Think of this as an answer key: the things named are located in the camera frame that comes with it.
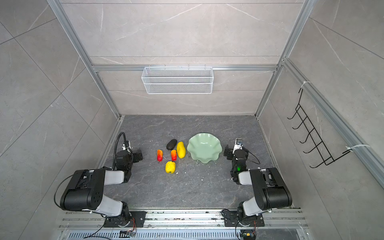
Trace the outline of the yellow fake bell pepper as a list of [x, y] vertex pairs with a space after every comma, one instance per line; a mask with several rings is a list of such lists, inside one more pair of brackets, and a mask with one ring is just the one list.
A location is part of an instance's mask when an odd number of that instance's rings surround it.
[[176, 163], [173, 161], [169, 161], [166, 163], [165, 171], [167, 174], [173, 174], [176, 170]]

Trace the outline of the dark fake avocado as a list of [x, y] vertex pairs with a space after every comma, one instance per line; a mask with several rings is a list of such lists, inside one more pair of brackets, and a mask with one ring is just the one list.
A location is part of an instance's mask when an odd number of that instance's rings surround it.
[[176, 139], [170, 140], [166, 145], [166, 149], [169, 151], [173, 150], [177, 146], [177, 143], [178, 141]]

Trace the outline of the yellow fake mango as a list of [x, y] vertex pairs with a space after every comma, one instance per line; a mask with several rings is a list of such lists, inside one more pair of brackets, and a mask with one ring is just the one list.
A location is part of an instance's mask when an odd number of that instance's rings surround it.
[[179, 159], [183, 159], [186, 156], [186, 147], [183, 142], [178, 142], [177, 144], [177, 155]]

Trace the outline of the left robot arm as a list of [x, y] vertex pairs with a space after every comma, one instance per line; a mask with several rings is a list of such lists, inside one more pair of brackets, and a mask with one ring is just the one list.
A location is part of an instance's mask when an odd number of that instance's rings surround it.
[[120, 151], [115, 154], [115, 170], [100, 168], [77, 170], [60, 199], [59, 207], [65, 211], [89, 211], [106, 218], [121, 218], [128, 221], [131, 213], [128, 204], [104, 195], [104, 187], [127, 183], [134, 163], [143, 159], [142, 151]]

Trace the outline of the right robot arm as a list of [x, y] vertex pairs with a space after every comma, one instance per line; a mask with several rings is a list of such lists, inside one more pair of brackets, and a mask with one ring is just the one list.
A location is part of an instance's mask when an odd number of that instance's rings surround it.
[[237, 208], [240, 220], [247, 217], [259, 216], [273, 209], [290, 207], [292, 195], [277, 168], [253, 169], [247, 168], [249, 151], [241, 145], [233, 149], [225, 147], [224, 156], [232, 161], [231, 177], [237, 185], [251, 186], [254, 196], [241, 202]]

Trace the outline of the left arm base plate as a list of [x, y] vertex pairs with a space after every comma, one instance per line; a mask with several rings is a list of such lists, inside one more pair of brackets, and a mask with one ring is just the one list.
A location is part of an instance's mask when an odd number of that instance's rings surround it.
[[128, 216], [120, 215], [118, 217], [107, 217], [104, 222], [104, 228], [142, 228], [146, 219], [147, 212], [133, 211]]

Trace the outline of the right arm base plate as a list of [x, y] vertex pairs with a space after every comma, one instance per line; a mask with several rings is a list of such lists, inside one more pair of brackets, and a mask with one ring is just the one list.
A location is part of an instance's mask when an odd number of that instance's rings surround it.
[[237, 211], [223, 209], [221, 211], [226, 227], [264, 227], [265, 222], [262, 215], [258, 216], [243, 216]]

